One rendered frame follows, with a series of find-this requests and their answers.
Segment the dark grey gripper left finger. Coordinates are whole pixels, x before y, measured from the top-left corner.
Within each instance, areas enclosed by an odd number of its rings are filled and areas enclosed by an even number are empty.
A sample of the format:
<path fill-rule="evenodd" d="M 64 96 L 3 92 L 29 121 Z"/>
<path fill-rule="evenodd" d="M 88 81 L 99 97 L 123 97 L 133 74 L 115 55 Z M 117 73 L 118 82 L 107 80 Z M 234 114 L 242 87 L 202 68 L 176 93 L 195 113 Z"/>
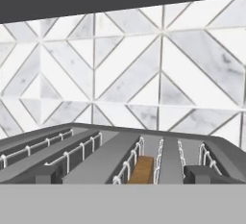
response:
<path fill-rule="evenodd" d="M 6 184 L 24 184 L 24 185 L 51 185 L 61 184 L 63 177 L 63 168 L 55 165 L 38 166 L 30 172 L 17 176 L 6 181 Z"/>

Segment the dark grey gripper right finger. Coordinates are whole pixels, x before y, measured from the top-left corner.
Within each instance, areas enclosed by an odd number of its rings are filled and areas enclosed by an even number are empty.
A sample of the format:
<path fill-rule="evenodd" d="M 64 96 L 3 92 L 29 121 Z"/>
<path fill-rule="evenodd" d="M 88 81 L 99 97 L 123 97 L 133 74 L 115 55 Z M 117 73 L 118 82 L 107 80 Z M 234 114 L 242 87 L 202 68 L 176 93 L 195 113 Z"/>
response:
<path fill-rule="evenodd" d="M 243 181 L 232 177 L 219 175 L 215 170 L 203 165 L 186 165 L 184 167 L 185 184 L 202 185 L 223 185 L 234 184 L 241 185 Z"/>

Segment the brown bread slice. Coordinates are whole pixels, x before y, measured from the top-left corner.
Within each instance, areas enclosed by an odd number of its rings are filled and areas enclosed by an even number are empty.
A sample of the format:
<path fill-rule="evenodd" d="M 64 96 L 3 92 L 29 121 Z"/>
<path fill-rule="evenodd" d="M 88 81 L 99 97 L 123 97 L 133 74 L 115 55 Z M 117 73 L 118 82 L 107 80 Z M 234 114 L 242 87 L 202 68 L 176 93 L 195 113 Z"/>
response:
<path fill-rule="evenodd" d="M 140 156 L 134 167 L 134 171 L 128 181 L 129 184 L 152 184 L 154 179 L 154 158 Z"/>

